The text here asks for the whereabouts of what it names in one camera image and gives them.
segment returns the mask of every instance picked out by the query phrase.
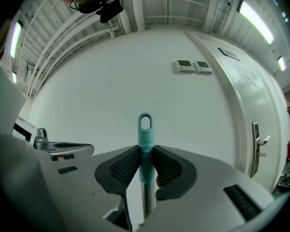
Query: fire extinguisher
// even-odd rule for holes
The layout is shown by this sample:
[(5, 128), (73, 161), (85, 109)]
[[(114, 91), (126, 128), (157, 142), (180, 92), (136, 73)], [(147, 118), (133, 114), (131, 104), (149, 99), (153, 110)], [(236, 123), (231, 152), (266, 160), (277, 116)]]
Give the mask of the fire extinguisher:
[(290, 162), (290, 141), (288, 142), (287, 162)]

